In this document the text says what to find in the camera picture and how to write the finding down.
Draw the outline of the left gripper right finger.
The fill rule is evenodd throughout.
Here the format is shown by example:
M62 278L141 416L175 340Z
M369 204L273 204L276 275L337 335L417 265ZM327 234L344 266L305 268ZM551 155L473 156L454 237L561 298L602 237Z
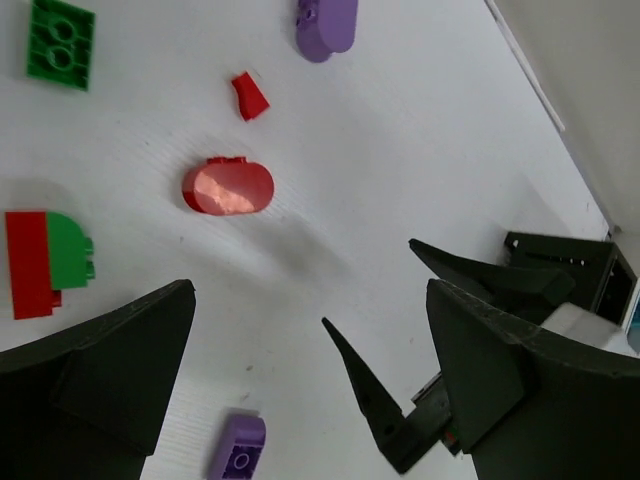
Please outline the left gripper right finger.
M639 361L550 332L444 280L426 310L480 479L636 479Z

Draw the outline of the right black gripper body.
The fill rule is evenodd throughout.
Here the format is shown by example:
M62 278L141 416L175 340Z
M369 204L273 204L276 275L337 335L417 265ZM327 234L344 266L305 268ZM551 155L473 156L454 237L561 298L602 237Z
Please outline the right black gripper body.
M412 402L415 409L411 417L421 441L429 448L440 442L452 456L457 456L462 447L442 374L436 374L423 386Z

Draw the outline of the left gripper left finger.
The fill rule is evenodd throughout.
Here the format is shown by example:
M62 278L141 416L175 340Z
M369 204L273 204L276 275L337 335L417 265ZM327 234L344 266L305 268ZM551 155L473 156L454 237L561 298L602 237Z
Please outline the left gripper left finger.
M195 314L181 279L1 354L4 479L137 479Z

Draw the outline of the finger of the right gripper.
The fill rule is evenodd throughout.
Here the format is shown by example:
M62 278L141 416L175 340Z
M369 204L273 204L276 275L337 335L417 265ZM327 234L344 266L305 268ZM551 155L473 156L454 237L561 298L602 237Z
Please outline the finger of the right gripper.
M417 239L411 251L439 278L494 305L559 305L575 288L560 269L495 265L460 257Z
M347 371L358 407L378 450L398 474L405 474L415 434L401 408L369 366L328 318L322 325L334 342Z

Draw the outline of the purple sloped lego brick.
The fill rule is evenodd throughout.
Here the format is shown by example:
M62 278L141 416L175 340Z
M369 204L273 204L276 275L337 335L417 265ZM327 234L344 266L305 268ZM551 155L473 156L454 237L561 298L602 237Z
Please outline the purple sloped lego brick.
M229 414L206 479L252 479L265 447L266 435L266 423L260 416L240 412Z

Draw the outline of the purple lego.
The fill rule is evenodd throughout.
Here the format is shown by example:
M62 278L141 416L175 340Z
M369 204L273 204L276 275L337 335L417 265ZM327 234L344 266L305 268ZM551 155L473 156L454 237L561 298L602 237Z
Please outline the purple lego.
M323 63L354 44L358 0L299 0L295 41L300 54Z

